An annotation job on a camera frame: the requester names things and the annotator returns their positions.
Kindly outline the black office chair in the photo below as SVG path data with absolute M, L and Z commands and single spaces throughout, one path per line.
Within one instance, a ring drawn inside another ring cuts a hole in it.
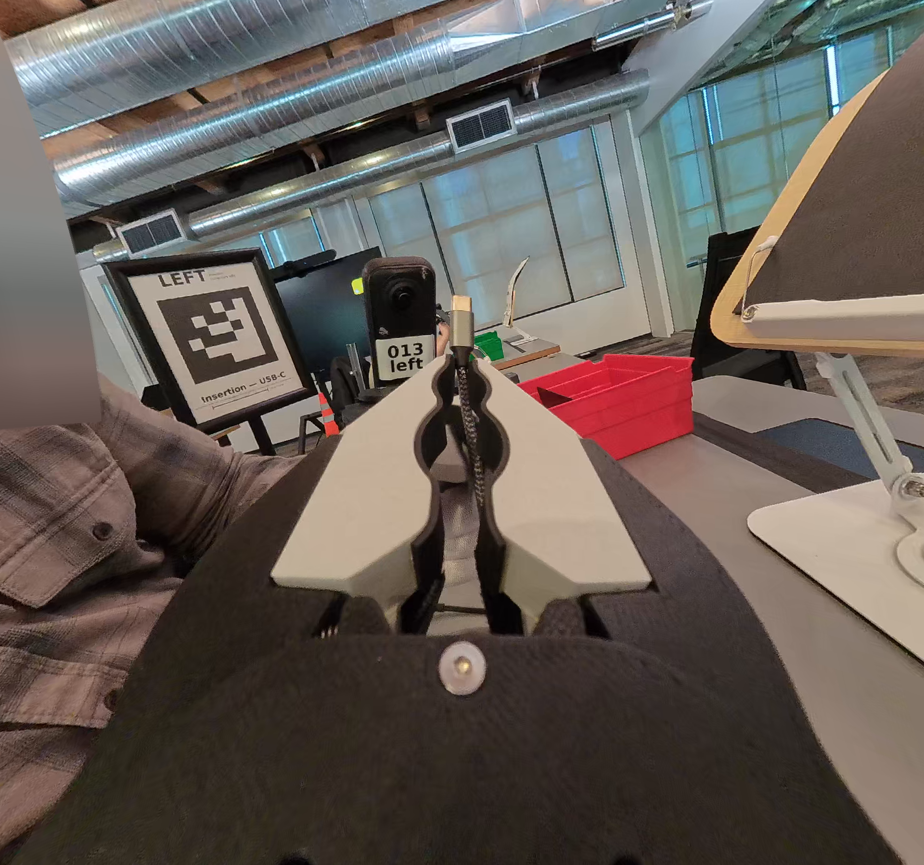
M 699 312 L 690 348 L 692 378 L 699 381 L 713 376 L 731 376 L 807 390 L 795 353 L 733 348 L 716 337 L 710 326 L 715 301 L 756 233 L 755 226 L 709 237 Z

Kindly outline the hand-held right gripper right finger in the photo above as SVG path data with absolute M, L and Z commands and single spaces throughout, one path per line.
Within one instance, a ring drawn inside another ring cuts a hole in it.
M 489 630 L 524 632 L 554 601 L 648 590 L 652 575 L 581 437 L 491 365 L 468 373 Z

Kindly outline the black framed white sign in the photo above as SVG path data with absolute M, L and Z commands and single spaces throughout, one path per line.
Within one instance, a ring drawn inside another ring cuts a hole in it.
M 317 393 L 259 248 L 102 266 L 169 409 L 208 435 L 245 423 L 262 455 L 267 414 Z

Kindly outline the metal stand bracket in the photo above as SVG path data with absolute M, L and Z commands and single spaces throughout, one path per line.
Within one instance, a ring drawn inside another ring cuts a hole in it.
M 815 354 L 818 373 L 844 406 L 876 474 L 890 493 L 895 513 L 913 529 L 923 528 L 923 474 L 914 470 L 884 420 L 860 368 L 850 355 Z

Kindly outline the red plastic bin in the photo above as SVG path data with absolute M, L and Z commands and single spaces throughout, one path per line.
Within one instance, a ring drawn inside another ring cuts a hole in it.
M 581 438 L 619 460 L 694 431 L 693 359 L 607 354 L 520 384 L 539 402 L 537 387 L 571 397 L 549 409 Z

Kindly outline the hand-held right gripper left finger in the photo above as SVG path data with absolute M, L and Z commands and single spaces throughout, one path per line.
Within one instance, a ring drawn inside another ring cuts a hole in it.
M 271 580 L 370 598 L 402 633 L 425 633 L 445 584 L 440 480 L 456 364 L 440 356 L 334 439 Z

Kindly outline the person's plaid shirt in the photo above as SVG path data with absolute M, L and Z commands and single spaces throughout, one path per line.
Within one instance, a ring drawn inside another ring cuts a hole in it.
M 85 765 L 183 577 L 300 460 L 237 453 L 98 378 L 96 422 L 2 431 L 2 849 Z

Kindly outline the black monitor screen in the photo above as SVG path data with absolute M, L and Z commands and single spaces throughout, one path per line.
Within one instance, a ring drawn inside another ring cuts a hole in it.
M 271 278 L 310 374 L 327 381 L 348 345 L 370 352 L 361 275 L 379 247 L 339 256 L 325 250 L 271 269 Z

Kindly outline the silver ventilation duct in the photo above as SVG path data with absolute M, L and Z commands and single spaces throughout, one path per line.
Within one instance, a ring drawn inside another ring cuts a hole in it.
M 660 11 L 668 0 L 494 0 L 52 164 L 67 216 L 425 101 Z
M 445 129 L 321 168 L 195 212 L 191 216 L 191 239 L 179 247 L 167 247 L 130 257 L 113 239 L 80 254 L 79 267 L 133 258 L 159 258 L 189 254 L 244 235 L 289 224 L 308 217 L 315 208 L 347 197 L 372 192 L 380 185 L 416 180 L 436 168 L 467 161 L 505 149 L 515 140 L 537 138 L 550 132 L 574 129 L 580 123 L 628 111 L 648 97 L 650 75 L 644 70 L 620 72 L 595 79 L 569 90 L 513 106 L 516 135 L 471 152 L 455 155 Z
M 295 52 L 462 0 L 118 0 L 5 42 L 43 140 Z M 667 0 L 494 0 L 413 28 L 455 62 L 410 76 L 410 101 L 467 86 Z

